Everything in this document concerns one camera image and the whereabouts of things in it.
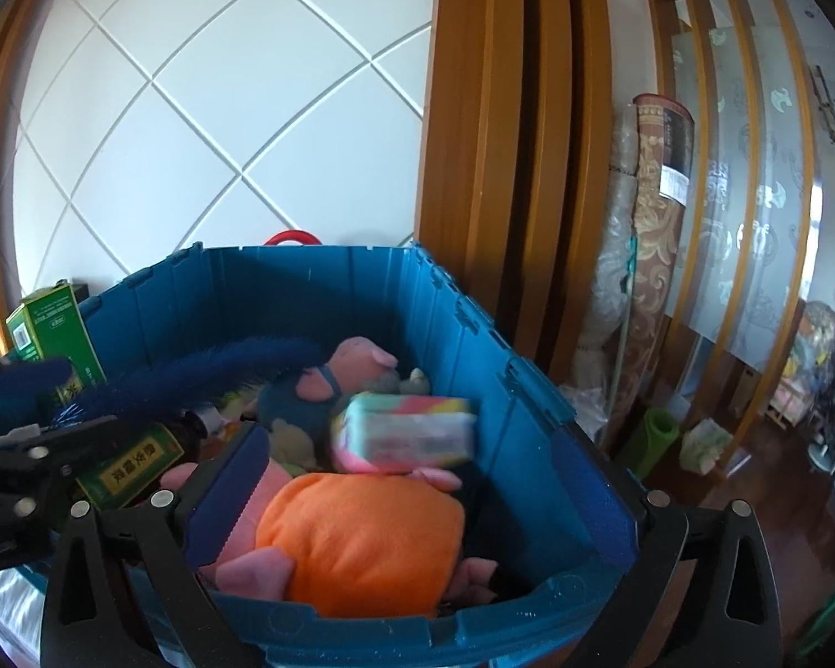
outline barcode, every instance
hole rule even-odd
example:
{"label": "barcode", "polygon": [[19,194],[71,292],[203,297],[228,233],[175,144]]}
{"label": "barcode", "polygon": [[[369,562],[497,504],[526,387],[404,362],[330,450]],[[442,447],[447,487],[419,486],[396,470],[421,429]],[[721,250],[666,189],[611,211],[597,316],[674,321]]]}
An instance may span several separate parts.
{"label": "barcode", "polygon": [[14,330],[12,330],[12,341],[16,343],[17,349],[24,349],[26,346],[30,345],[31,337],[27,333],[27,326],[19,324],[18,327],[15,327]]}

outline soap bar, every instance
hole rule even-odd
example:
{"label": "soap bar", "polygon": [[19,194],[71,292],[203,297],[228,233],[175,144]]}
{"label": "soap bar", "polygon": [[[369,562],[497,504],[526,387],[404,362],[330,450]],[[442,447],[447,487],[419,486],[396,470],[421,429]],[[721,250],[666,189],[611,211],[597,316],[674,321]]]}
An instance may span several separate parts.
{"label": "soap bar", "polygon": [[336,420],[334,453],[351,472],[448,468],[473,458],[476,421],[464,399],[363,392]]}

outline green box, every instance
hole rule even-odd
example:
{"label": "green box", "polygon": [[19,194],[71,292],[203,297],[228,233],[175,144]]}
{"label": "green box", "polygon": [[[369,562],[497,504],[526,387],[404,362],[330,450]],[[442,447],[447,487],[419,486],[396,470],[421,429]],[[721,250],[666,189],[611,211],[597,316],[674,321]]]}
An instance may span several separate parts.
{"label": "green box", "polygon": [[63,404],[85,386],[105,381],[70,284],[33,292],[6,319],[6,326],[22,361],[69,358],[73,375],[67,385],[57,390]]}

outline pink plush toy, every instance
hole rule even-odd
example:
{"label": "pink plush toy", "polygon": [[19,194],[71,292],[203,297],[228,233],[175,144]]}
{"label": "pink plush toy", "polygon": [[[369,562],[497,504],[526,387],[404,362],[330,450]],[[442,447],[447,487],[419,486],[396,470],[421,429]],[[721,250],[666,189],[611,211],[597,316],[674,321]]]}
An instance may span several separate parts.
{"label": "pink plush toy", "polygon": [[398,363],[396,357],[370,339],[354,336],[340,343],[325,367],[303,372],[297,382],[297,396],[306,401],[325,401],[333,397],[334,386],[327,379],[325,370],[329,370],[336,379],[339,392],[361,392],[363,384],[395,371]]}
{"label": "pink plush toy", "polygon": [[[173,469],[165,472],[161,477],[161,487],[165,490],[178,492],[185,481],[191,477],[192,472],[195,471],[196,465],[194,462],[186,462],[175,466]],[[254,543],[256,542],[256,528],[260,524],[260,519],[263,517],[263,512],[272,498],[278,494],[278,491],[291,481],[291,475],[287,474],[283,468],[274,459],[269,460],[263,476],[254,487],[250,499],[247,501],[244,510],[241,512],[235,527],[229,534],[223,550],[220,551],[219,557],[216,558],[214,564],[209,564],[201,568],[200,572],[211,582],[214,582],[217,587],[223,592],[230,592],[233,595],[243,595],[239,590],[228,590],[220,586],[220,569],[227,563],[239,559],[241,557],[250,555],[254,552]],[[265,574],[269,575],[272,571],[267,571]],[[254,590],[264,591],[267,586],[256,585]]]}
{"label": "pink plush toy", "polygon": [[397,362],[364,336],[346,339],[324,366],[265,385],[257,398],[258,420],[269,428],[276,419],[283,419],[319,443],[327,436],[337,399],[361,392],[363,385],[382,377],[398,382]]}

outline orange plush toy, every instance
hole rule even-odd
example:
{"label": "orange plush toy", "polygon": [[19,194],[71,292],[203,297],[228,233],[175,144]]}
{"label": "orange plush toy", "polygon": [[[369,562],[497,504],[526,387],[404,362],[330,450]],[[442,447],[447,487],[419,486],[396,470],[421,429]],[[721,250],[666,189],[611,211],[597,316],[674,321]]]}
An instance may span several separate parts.
{"label": "orange plush toy", "polygon": [[[437,477],[434,484],[452,485]],[[464,508],[434,484],[388,475],[297,477],[263,513],[256,548],[294,559],[285,599],[309,603],[321,616],[435,616],[459,564]]]}
{"label": "orange plush toy", "polygon": [[[192,468],[171,470],[162,485],[178,489]],[[432,468],[292,480],[270,460],[202,573],[223,592],[308,603],[325,618],[435,617],[441,603],[491,603],[498,563],[460,559],[464,508],[447,494],[460,486]]]}

